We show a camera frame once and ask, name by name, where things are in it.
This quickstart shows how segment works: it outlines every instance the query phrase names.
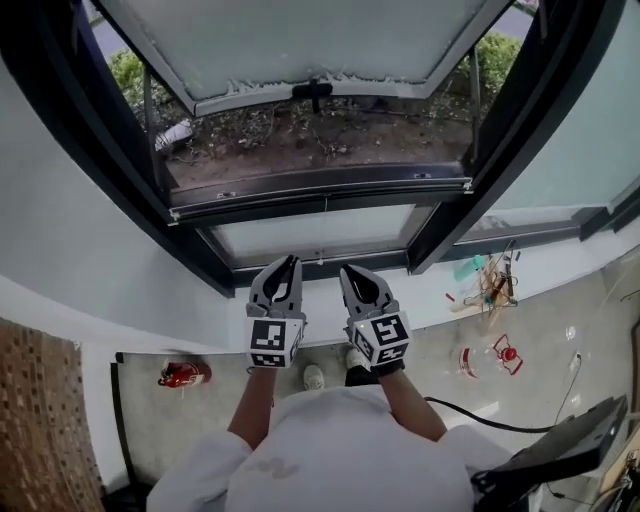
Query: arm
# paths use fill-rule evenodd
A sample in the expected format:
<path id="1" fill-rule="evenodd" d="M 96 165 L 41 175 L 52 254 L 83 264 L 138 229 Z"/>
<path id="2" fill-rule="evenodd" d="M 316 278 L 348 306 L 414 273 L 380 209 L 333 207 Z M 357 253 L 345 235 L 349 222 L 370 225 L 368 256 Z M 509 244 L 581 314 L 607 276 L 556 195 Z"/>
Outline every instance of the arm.
<path id="1" fill-rule="evenodd" d="M 255 450 L 269 433 L 277 370 L 254 368 L 227 429 Z"/>
<path id="2" fill-rule="evenodd" d="M 438 413 L 420 396 L 403 370 L 379 378 L 396 421 L 420 437 L 437 442 L 447 432 Z"/>

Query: cable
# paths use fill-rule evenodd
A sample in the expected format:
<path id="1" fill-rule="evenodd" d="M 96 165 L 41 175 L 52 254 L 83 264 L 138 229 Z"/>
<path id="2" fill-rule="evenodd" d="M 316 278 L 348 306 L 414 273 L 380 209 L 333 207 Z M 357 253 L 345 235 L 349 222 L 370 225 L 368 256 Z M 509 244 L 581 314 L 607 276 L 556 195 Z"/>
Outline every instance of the cable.
<path id="1" fill-rule="evenodd" d="M 582 500 L 577 500 L 575 498 L 570 498 L 569 496 L 565 496 L 564 494 L 562 494 L 561 492 L 555 492 L 551 486 L 549 485 L 549 482 L 545 482 L 547 489 L 549 489 L 549 492 L 551 493 L 551 495 L 554 498 L 558 498 L 559 500 L 568 500 L 568 501 L 573 501 L 574 503 L 580 503 L 582 505 L 595 505 L 595 502 L 590 502 L 590 501 L 582 501 Z"/>
<path id="2" fill-rule="evenodd" d="M 560 408 L 558 409 L 558 414 L 556 414 L 556 419 L 553 422 L 553 425 L 550 427 L 532 427 L 532 428 L 514 427 L 513 425 L 507 425 L 506 423 L 498 423 L 497 421 L 491 421 L 485 418 L 481 418 L 480 416 L 476 416 L 472 412 L 469 412 L 458 405 L 452 404 L 450 402 L 445 402 L 444 400 L 439 400 L 438 398 L 426 396 L 424 399 L 427 402 L 433 402 L 436 404 L 444 405 L 445 407 L 449 407 L 450 409 L 453 409 L 454 411 L 459 412 L 460 414 L 464 414 L 465 416 L 468 416 L 469 418 L 476 420 L 478 423 L 487 425 L 488 427 L 497 428 L 500 430 L 509 430 L 510 432 L 521 432 L 523 434 L 545 434 L 546 432 L 549 432 L 549 430 L 551 430 L 553 427 L 555 427 L 556 424 L 558 423 L 558 418 L 560 417 L 562 408 L 564 407 L 564 404 L 566 403 L 567 398 L 569 398 L 569 395 L 571 394 L 571 390 L 573 389 L 573 385 L 575 384 L 576 379 L 578 378 L 578 374 L 582 369 L 582 356 L 580 354 L 577 354 L 576 357 L 578 358 L 580 365 L 578 366 L 578 369 L 576 370 L 576 373 L 573 376 L 573 379 L 571 380 L 571 384 L 569 385 L 569 389 L 567 390 L 566 395 L 564 395 L 564 400 L 562 400 L 562 403 L 560 404 Z"/>
<path id="3" fill-rule="evenodd" d="M 558 409 L 558 414 L 556 414 L 556 419 L 553 422 L 553 425 L 557 425 L 558 423 L 558 418 L 560 417 L 560 413 L 562 412 L 562 408 L 564 407 L 565 402 L 567 401 L 567 398 L 569 398 L 569 394 L 571 393 L 571 390 L 573 389 L 573 385 L 576 382 L 576 379 L 578 378 L 578 374 L 580 373 L 580 370 L 582 369 L 582 356 L 580 354 L 576 354 L 576 357 L 578 358 L 578 361 L 580 362 L 580 365 L 578 366 L 578 369 L 576 370 L 576 374 L 573 376 L 573 379 L 571 380 L 571 385 L 569 386 L 569 389 L 567 390 L 567 394 L 564 395 L 564 400 L 562 400 L 562 403 L 560 404 L 560 409 Z"/>
<path id="4" fill-rule="evenodd" d="M 426 396 L 424 399 L 427 402 L 433 402 L 436 404 L 444 405 L 445 407 L 449 407 L 450 409 L 453 409 L 454 411 L 457 411 L 460 414 L 464 414 L 465 416 L 468 416 L 469 418 L 476 420 L 478 423 L 482 423 L 483 425 L 487 425 L 488 427 L 498 428 L 500 430 L 509 430 L 511 432 L 520 432 L 522 434 L 544 434 L 546 432 L 549 432 L 549 430 L 553 428 L 553 426 L 533 427 L 533 428 L 514 427 L 513 425 L 507 425 L 505 423 L 498 423 L 497 421 L 491 421 L 491 420 L 481 418 L 480 416 L 476 416 L 472 412 L 469 412 L 460 406 L 457 406 L 449 402 L 445 402 L 444 400 L 439 400 L 437 398 L 432 398 L 430 396 Z"/>

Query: red fire extinguisher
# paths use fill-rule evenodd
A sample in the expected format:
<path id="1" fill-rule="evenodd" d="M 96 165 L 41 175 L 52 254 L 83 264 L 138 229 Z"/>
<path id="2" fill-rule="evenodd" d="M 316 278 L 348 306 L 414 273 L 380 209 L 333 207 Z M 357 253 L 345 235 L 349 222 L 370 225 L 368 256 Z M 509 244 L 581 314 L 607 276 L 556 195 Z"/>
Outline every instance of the red fire extinguisher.
<path id="1" fill-rule="evenodd" d="M 158 385 L 168 388 L 196 386 L 211 380 L 211 368 L 204 363 L 169 363 L 162 369 Z"/>

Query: floor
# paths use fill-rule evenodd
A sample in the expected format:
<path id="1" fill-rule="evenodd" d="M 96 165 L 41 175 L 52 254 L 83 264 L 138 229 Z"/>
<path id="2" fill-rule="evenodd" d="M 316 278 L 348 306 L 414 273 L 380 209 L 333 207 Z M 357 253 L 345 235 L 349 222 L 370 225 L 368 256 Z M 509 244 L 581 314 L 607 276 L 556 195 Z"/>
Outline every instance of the floor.
<path id="1" fill-rule="evenodd" d="M 560 419 L 580 414 L 604 398 L 630 392 L 629 331 L 640 313 L 640 299 L 638 295 L 620 299 L 631 278 L 640 285 L 638 272 L 614 265 L 606 272 L 522 301 L 505 310 L 491 328 L 475 316 L 417 330 L 412 352 L 405 358 L 407 373 L 424 395 L 453 402 L 494 421 L 546 426 L 555 421 L 575 376 L 570 365 L 578 351 L 582 368 Z M 456 373 L 461 348 L 489 344 L 502 334 L 507 334 L 524 361 L 515 376 L 494 372 L 475 380 Z M 327 387 L 341 385 L 344 350 L 344 346 L 301 350 L 295 367 L 278 376 L 276 402 L 301 391 L 301 369 L 311 362 L 324 371 Z M 164 356 L 125 355 L 120 373 L 129 446 L 134 464 L 151 481 L 200 435 L 226 428 L 234 412 L 247 380 L 245 356 L 204 359 L 213 370 L 212 383 L 183 393 L 156 384 Z M 449 427 L 467 422 L 466 417 L 446 408 L 438 408 L 438 412 Z M 529 434 L 474 426 L 513 452 L 535 440 Z M 561 485 L 554 490 L 569 495 Z M 574 508 L 575 504 L 567 508 L 563 502 L 545 510 Z"/>

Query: shoe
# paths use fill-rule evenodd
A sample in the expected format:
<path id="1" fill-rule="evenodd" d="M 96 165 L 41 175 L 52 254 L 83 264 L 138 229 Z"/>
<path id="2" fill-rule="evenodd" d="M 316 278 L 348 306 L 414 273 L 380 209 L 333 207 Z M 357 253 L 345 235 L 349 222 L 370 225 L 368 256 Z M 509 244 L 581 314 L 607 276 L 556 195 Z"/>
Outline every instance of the shoe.
<path id="1" fill-rule="evenodd" d="M 347 370 L 351 370 L 351 368 L 355 366 L 362 366 L 365 370 L 371 369 L 371 363 L 369 363 L 369 360 L 357 348 L 349 349 L 344 360 L 347 365 Z"/>
<path id="2" fill-rule="evenodd" d="M 310 364 L 304 369 L 304 389 L 311 391 L 314 389 L 324 389 L 324 375 L 320 367 Z"/>

